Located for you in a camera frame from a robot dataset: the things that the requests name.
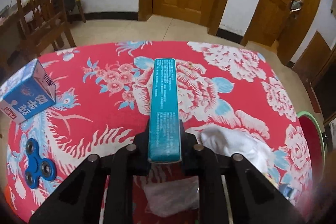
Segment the blue fidget spinner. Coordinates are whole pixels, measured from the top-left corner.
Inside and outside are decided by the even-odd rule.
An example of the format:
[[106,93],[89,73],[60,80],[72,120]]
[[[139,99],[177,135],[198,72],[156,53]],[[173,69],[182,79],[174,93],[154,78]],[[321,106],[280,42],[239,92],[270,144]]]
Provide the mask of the blue fidget spinner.
[[56,167],[53,161],[48,158],[41,159],[39,145],[35,139],[29,139],[26,143],[28,156],[28,168],[25,171],[27,185],[36,189],[39,185],[39,177],[51,181],[56,178]]

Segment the open door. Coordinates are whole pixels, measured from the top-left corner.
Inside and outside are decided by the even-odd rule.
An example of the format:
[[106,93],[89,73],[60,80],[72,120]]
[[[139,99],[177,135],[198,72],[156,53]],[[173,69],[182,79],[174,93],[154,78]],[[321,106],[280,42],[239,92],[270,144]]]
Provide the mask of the open door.
[[278,40],[277,55],[287,65],[305,38],[319,8],[321,0],[304,0],[300,12],[287,24]]
[[259,0],[241,44],[254,41],[271,46],[286,24],[291,5],[292,0]]

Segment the table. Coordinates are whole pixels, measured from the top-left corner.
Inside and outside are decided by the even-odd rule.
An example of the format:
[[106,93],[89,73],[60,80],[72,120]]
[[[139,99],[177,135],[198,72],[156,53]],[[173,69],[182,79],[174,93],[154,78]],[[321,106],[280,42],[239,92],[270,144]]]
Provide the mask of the table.
[[[310,155],[299,120],[274,71],[257,52],[196,42],[121,42],[61,50],[40,57],[56,83],[56,104],[21,125],[11,123],[8,183],[16,213],[28,221],[46,197],[89,154],[106,156],[143,132],[150,113],[155,58],[177,63],[179,116],[196,137],[208,124],[250,133],[273,149],[268,173],[309,189]],[[35,138],[40,155],[54,160],[58,177],[25,183],[25,143]],[[154,165],[134,177],[134,223],[193,223],[196,211],[161,219],[147,208],[142,186],[180,178],[176,165]]]

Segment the white towel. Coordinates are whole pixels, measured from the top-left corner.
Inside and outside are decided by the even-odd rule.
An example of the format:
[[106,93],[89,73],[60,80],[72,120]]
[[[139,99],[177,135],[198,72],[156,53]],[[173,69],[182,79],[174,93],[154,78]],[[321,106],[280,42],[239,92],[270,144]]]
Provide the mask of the white towel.
[[271,148],[247,132],[209,126],[202,131],[201,141],[205,147],[220,155],[240,153],[261,173],[268,172],[267,161],[272,157]]

